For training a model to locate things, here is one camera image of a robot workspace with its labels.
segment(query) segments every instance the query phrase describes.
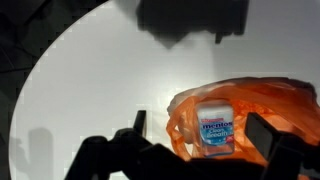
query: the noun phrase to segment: blue label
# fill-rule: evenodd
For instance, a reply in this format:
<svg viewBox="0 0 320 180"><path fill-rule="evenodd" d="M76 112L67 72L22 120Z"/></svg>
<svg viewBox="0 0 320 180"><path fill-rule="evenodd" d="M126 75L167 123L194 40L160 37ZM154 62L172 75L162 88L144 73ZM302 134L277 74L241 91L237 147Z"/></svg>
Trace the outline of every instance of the blue label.
<svg viewBox="0 0 320 180"><path fill-rule="evenodd" d="M210 122L200 124L201 139L208 145L219 146L233 143L232 122Z"/></svg>

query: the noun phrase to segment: white table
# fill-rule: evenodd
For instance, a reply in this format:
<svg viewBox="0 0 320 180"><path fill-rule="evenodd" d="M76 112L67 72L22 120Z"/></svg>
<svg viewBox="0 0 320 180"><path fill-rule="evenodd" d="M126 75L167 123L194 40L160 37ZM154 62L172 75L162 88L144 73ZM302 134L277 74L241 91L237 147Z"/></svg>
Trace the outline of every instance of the white table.
<svg viewBox="0 0 320 180"><path fill-rule="evenodd" d="M138 30L137 3L101 5L41 57L12 120L14 180L63 179L84 138L110 139L139 109L148 111L147 139L171 147L166 108L189 88L242 76L287 76L320 87L318 0L251 0L244 36L215 45L214 35L190 33L172 49Z"/></svg>

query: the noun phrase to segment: plastic bag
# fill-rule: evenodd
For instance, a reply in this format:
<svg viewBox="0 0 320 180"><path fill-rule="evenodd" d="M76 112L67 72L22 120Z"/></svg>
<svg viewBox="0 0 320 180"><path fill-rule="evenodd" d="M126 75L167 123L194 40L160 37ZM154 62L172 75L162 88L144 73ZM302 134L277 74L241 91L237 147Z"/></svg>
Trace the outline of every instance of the plastic bag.
<svg viewBox="0 0 320 180"><path fill-rule="evenodd" d="M320 108L311 84L288 78L239 78L182 92L171 101L166 130L181 158L203 157L195 105L213 99L228 100L234 109L235 152L217 159L240 158L266 165L244 134L249 112L257 112L276 129L294 133L307 143L320 141ZM186 144L193 145L192 153Z"/></svg>

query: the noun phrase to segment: product label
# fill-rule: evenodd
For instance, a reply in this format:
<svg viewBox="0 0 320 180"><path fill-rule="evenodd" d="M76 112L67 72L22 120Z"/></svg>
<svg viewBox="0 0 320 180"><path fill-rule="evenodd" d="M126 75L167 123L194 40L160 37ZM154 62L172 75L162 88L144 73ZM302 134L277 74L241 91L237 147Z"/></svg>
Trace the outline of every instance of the product label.
<svg viewBox="0 0 320 180"><path fill-rule="evenodd" d="M225 122L223 118L201 119L201 139L208 145L233 143L233 122Z"/></svg>

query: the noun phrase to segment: dark background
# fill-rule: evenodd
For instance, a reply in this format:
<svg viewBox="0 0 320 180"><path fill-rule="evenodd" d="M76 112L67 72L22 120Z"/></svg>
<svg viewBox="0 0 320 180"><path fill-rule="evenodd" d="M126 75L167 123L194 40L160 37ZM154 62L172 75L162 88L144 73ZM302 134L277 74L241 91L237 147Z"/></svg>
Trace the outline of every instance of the dark background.
<svg viewBox="0 0 320 180"><path fill-rule="evenodd" d="M0 179L11 179L8 163L11 118L33 66L62 32L105 1L0 1Z"/></svg>

